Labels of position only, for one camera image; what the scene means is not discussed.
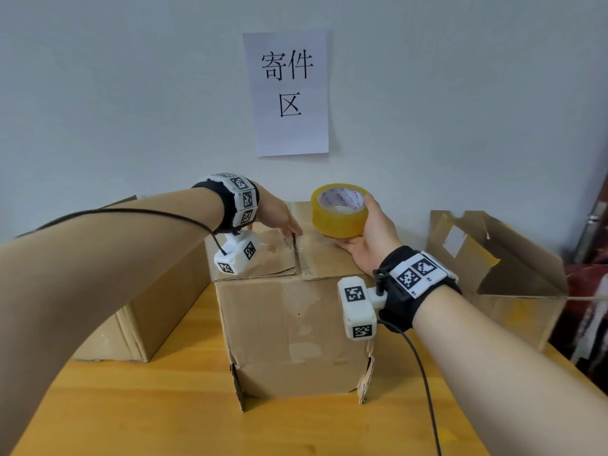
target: forearm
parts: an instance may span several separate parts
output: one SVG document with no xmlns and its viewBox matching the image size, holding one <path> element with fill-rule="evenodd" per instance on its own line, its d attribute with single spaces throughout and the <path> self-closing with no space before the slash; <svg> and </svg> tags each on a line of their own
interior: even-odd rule
<svg viewBox="0 0 608 456">
<path fill-rule="evenodd" d="M 120 204 L 217 228 L 224 207 L 204 188 Z M 149 214 L 90 214 L 0 245 L 0 454 L 11 451 L 80 343 L 207 234 Z"/>
<path fill-rule="evenodd" d="M 604 454 L 608 401 L 448 287 L 414 329 L 493 455 Z"/>
</svg>

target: black wrist strap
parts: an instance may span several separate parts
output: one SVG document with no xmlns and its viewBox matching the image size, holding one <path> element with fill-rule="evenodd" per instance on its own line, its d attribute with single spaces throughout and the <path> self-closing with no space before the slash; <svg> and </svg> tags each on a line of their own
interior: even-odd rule
<svg viewBox="0 0 608 456">
<path fill-rule="evenodd" d="M 446 274 L 450 274 L 447 269 L 441 266 L 441 264 L 439 264 L 437 260 L 434 260 L 434 258 L 432 258 L 430 255 L 426 253 L 424 255 L 419 254 L 418 251 L 414 251 L 409 246 L 402 246 L 394 250 L 383 260 L 380 268 L 374 270 L 374 277 L 376 278 L 376 293 L 382 294 L 384 291 L 387 292 L 386 304 L 384 305 L 384 309 L 380 310 L 379 318 L 383 322 L 388 322 L 397 326 L 402 331 L 406 331 L 412 327 L 412 322 L 414 321 L 416 311 L 422 305 L 426 297 L 438 287 L 446 285 L 452 288 L 454 291 L 462 294 L 458 284 L 453 278 L 450 278 L 450 276 L 447 276 L 441 281 L 432 284 L 422 294 L 416 295 L 416 297 L 409 294 L 406 291 L 403 283 L 397 282 L 397 280 L 391 276 L 390 272 L 400 264 L 410 260 L 416 255 L 419 255 L 420 260 L 426 263 L 426 268 L 428 270 L 430 270 L 433 266 L 436 266 L 436 270 L 439 268 L 444 270 Z M 419 273 L 416 270 L 412 270 L 411 280 L 414 282 L 416 279 L 420 280 L 424 278 L 424 274 L 424 271 Z M 393 332 L 396 332 L 390 327 L 387 328 Z"/>
<path fill-rule="evenodd" d="M 260 191 L 253 182 L 249 182 L 253 184 L 255 189 L 255 204 L 259 205 Z M 252 217 L 250 218 L 250 220 L 244 222 L 243 224 L 240 224 L 238 227 L 235 227 L 233 225 L 234 217 L 237 214 L 235 195 L 230 192 L 223 183 L 208 179 L 203 180 L 201 182 L 197 182 L 192 186 L 192 188 L 195 187 L 208 188 L 209 190 L 216 192 L 222 199 L 222 203 L 224 204 L 224 218 L 222 219 L 222 222 L 220 223 L 218 228 L 213 231 L 214 233 L 238 233 L 240 229 L 242 229 L 246 225 L 251 224 L 255 220 L 255 217 Z"/>
</svg>

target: paper sign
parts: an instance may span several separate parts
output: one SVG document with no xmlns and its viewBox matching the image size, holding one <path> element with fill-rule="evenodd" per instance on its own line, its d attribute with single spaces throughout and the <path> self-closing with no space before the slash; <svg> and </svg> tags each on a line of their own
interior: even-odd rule
<svg viewBox="0 0 608 456">
<path fill-rule="evenodd" d="M 447 234 L 443 247 L 448 253 L 452 254 L 453 258 L 456 258 L 458 251 L 460 251 L 462 244 L 465 242 L 466 237 L 466 233 L 453 225 L 452 229 L 450 229 L 450 233 Z"/>
<path fill-rule="evenodd" d="M 244 33 L 257 154 L 329 152 L 327 30 Z"/>
</svg>

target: white plastic housing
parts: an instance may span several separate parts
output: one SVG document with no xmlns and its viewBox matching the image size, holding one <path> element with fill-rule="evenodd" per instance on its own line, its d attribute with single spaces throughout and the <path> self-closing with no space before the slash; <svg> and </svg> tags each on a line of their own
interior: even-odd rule
<svg viewBox="0 0 608 456">
<path fill-rule="evenodd" d="M 363 278 L 347 276 L 338 282 L 338 294 L 346 336 L 353 340 L 368 340 L 376 336 L 377 320 L 374 308 L 384 306 L 386 293 L 376 296 L 376 289 L 366 288 Z"/>
<path fill-rule="evenodd" d="M 213 262 L 220 272 L 237 276 L 249 267 L 262 244 L 258 236 L 250 230 L 242 230 L 239 235 L 226 233 L 225 237 L 227 241 L 222 248 L 226 251 L 226 256 L 218 250 Z"/>
</svg>

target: cardboard box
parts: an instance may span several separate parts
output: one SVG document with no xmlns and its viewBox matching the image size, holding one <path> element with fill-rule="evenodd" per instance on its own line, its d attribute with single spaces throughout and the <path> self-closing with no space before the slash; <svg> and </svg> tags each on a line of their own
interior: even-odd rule
<svg viewBox="0 0 608 456">
<path fill-rule="evenodd" d="M 218 274 L 216 289 L 235 389 L 283 398 L 357 390 L 363 403 L 373 340 L 346 337 L 338 280 L 362 275 L 352 257 L 311 223 L 309 202 L 291 204 L 295 240 L 255 224 L 264 247 L 245 275 Z"/>
<path fill-rule="evenodd" d="M 201 243 L 106 320 L 72 358 L 149 362 L 210 280 Z"/>
<path fill-rule="evenodd" d="M 475 307 L 544 349 L 568 295 L 558 256 L 481 211 L 432 211 L 426 249 L 459 276 Z"/>
</svg>

